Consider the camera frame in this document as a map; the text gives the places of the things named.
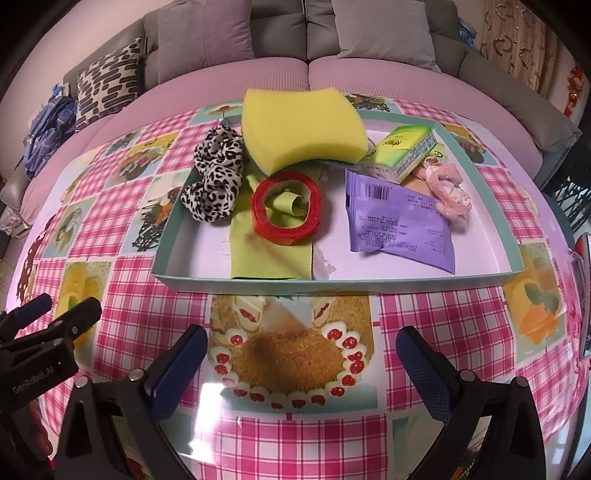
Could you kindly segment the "person's left hand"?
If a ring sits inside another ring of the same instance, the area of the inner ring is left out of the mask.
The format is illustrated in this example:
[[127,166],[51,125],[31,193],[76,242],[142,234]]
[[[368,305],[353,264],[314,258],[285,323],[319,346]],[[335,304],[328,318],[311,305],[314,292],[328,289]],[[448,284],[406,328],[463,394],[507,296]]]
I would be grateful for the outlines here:
[[45,461],[53,452],[46,428],[42,424],[39,401],[32,400],[8,415],[10,455],[22,461]]

